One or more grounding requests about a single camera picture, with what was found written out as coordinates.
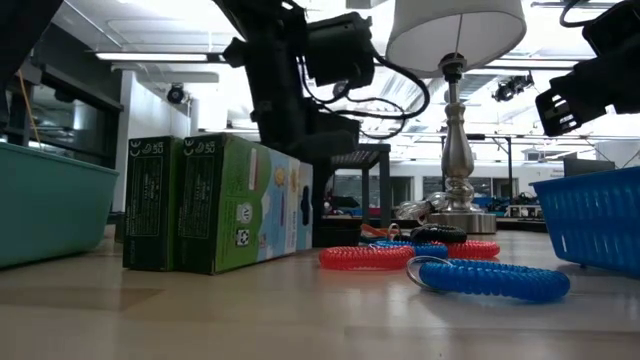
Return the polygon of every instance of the white lampshade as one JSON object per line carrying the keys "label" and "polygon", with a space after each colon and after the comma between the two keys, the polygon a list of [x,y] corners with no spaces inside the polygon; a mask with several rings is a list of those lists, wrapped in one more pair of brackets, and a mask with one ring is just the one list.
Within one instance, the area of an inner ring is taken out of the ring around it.
{"label": "white lampshade", "polygon": [[509,52],[526,31],[521,0],[396,0],[386,56],[421,78],[439,77],[456,43],[468,71]]}

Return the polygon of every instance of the desk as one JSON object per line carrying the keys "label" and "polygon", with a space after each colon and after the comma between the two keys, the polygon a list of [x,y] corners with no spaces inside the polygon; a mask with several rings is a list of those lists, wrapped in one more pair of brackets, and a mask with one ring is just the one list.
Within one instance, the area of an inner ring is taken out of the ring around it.
{"label": "desk", "polygon": [[501,231],[503,262],[559,269],[562,302],[421,292],[402,271],[318,268],[317,251],[219,276],[127,271],[120,248],[0,272],[3,360],[637,359],[640,281]]}

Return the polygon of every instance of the red spiral cord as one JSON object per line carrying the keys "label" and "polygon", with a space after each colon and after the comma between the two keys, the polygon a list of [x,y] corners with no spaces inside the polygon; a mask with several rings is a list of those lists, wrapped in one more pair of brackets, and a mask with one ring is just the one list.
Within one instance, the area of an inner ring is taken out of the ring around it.
{"label": "red spiral cord", "polygon": [[454,259],[490,259],[500,253],[500,245],[494,242],[467,240],[464,244],[444,244],[449,258]]}
{"label": "red spiral cord", "polygon": [[339,246],[323,250],[320,266],[332,270],[398,270],[416,256],[411,246],[394,248]]}

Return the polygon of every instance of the silver lamp base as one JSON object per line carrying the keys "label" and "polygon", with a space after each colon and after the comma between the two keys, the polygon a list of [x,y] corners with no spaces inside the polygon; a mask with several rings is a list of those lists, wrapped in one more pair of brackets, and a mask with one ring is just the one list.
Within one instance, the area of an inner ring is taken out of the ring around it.
{"label": "silver lamp base", "polygon": [[429,215],[429,222],[456,226],[467,234],[495,234],[496,216],[485,213],[438,213]]}

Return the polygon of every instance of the blue plastic basket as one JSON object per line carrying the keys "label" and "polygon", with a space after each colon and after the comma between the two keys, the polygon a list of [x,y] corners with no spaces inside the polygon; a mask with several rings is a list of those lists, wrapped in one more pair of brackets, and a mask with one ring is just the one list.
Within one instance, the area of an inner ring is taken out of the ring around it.
{"label": "blue plastic basket", "polygon": [[560,259],[640,276],[640,167],[533,187]]}

